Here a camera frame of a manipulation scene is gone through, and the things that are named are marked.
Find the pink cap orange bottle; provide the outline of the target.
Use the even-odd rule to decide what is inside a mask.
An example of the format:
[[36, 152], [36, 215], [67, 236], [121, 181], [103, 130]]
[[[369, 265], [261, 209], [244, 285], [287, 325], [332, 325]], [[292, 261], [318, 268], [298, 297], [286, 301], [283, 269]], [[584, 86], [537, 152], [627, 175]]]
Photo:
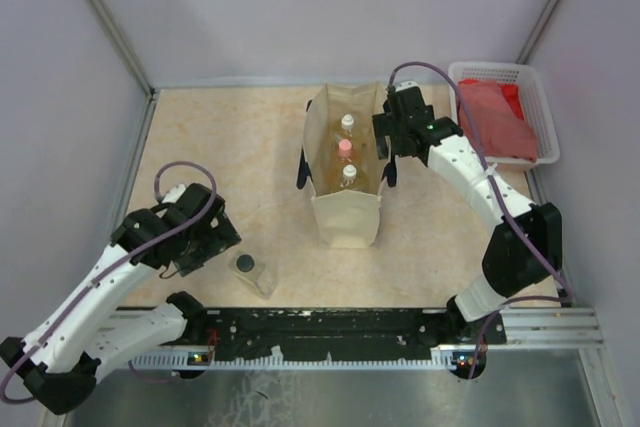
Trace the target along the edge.
[[348, 164], [356, 168], [363, 166], [363, 144], [349, 139], [333, 142], [330, 150], [329, 166], [342, 168]]

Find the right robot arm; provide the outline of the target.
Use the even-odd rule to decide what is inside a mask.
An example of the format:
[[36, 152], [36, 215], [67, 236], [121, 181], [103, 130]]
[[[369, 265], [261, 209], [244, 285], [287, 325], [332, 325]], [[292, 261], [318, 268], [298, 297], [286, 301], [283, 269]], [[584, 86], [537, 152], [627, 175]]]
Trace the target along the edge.
[[470, 342], [481, 332], [482, 318], [560, 271], [561, 214], [513, 189], [451, 118], [435, 117], [414, 82], [388, 88], [372, 122], [379, 157], [419, 159], [464, 198], [491, 235], [479, 276], [447, 304], [448, 334]]

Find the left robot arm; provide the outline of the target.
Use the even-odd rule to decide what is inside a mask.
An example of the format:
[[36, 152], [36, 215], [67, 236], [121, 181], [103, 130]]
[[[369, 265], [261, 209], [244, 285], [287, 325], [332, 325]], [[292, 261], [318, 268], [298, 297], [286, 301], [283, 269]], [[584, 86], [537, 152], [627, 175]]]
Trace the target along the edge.
[[8, 337], [1, 358], [33, 400], [55, 415], [88, 399], [113, 370], [157, 346], [194, 344], [208, 331], [204, 306], [181, 291], [140, 318], [99, 331], [120, 303], [164, 267], [185, 277], [238, 245], [226, 202], [198, 183], [127, 215], [86, 278], [38, 328]]

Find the amber bottle white cap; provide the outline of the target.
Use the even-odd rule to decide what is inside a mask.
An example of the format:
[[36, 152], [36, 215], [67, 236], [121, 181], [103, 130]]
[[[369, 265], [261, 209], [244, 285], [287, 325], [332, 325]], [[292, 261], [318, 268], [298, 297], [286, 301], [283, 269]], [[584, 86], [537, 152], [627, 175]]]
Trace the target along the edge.
[[341, 191], [368, 191], [369, 180], [366, 173], [354, 164], [346, 164], [340, 168], [333, 169], [328, 176], [329, 193]]

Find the yellow liquid bottle white cap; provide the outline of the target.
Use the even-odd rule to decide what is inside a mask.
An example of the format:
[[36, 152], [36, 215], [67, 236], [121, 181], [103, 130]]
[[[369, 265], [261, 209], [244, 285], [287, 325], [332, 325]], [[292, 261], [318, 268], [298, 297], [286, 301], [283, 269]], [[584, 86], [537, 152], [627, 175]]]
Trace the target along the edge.
[[363, 142], [364, 132], [360, 124], [356, 123], [355, 117], [345, 114], [336, 120], [329, 128], [329, 136], [335, 142], [347, 139], [351, 142]]

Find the beige canvas bag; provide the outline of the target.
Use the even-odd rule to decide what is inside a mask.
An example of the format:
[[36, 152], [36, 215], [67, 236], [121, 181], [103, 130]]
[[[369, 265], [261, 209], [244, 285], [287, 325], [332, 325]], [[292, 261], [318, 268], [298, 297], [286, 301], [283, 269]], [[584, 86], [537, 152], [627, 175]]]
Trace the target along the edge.
[[[380, 226], [384, 173], [389, 165], [376, 151], [372, 116], [383, 111], [386, 92], [379, 82], [360, 86], [326, 84], [307, 103], [296, 187], [311, 187], [311, 205], [323, 241], [333, 248], [367, 248]], [[341, 188], [337, 161], [339, 128], [346, 123], [355, 135], [353, 156], [345, 161], [357, 170], [353, 186]]]

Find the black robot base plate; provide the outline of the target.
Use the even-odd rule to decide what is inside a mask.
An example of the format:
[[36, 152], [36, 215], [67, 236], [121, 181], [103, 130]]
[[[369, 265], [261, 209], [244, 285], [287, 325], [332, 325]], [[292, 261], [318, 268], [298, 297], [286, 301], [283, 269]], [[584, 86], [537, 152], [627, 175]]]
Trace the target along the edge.
[[485, 368], [486, 349], [506, 341], [498, 314], [466, 323], [449, 311], [417, 308], [223, 308], [209, 310], [169, 345], [202, 347], [190, 360], [194, 365], [265, 361], [280, 352], [296, 366], [431, 361], [436, 348], [467, 345], [471, 356], [456, 354], [454, 371], [475, 378]]

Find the clear bottle black cap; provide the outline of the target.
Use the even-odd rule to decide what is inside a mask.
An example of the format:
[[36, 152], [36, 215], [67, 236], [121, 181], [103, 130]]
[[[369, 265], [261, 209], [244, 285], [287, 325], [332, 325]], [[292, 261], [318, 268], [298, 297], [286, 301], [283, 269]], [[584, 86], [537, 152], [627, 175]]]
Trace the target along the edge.
[[276, 290], [276, 271], [264, 262], [244, 251], [232, 257], [229, 268], [252, 292], [262, 299], [270, 299]]

